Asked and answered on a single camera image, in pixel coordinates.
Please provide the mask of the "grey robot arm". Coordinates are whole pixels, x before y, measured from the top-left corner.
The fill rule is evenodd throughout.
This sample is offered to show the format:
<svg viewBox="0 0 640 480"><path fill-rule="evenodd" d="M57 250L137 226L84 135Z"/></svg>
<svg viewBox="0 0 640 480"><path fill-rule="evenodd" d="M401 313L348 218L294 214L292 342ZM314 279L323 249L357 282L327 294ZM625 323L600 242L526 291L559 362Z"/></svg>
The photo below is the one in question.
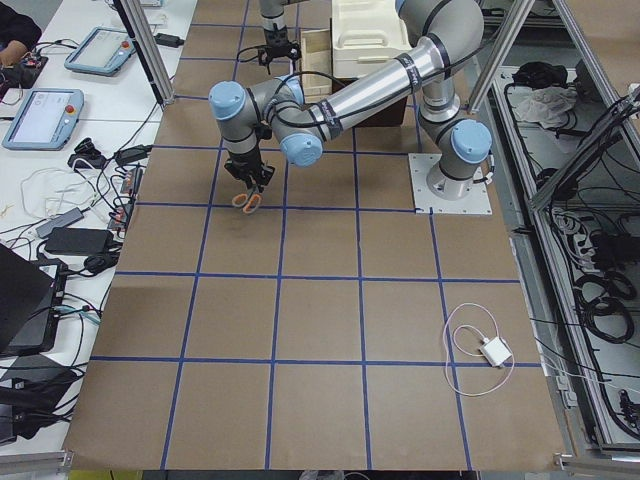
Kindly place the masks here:
<svg viewBox="0 0 640 480"><path fill-rule="evenodd" d="M229 158L226 170L248 190L262 191L273 168L261 159L259 143L273 135L287 161L308 167L325 142L417 91L423 93L427 126L453 119L460 101L453 76L480 49L484 18L474 1L398 1L397 19L409 34L410 50L387 61L336 93L304 104L300 73L244 87L215 84L208 101Z"/></svg>
<svg viewBox="0 0 640 480"><path fill-rule="evenodd" d="M293 1L260 0L260 15L265 43L258 48L258 63L271 72L273 60L288 58L293 64L301 59L301 48L289 37L284 7Z"/></svg>

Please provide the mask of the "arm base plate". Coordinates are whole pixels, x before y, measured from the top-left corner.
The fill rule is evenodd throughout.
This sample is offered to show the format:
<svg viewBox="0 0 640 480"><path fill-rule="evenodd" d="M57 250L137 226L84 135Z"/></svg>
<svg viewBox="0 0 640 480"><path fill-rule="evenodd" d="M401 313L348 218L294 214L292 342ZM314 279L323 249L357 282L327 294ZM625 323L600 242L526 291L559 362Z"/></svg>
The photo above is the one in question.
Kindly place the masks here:
<svg viewBox="0 0 640 480"><path fill-rule="evenodd" d="M485 177L478 166L474 176L453 180L440 169L441 154L410 153L409 172L416 214L490 216L493 211Z"/></svg>

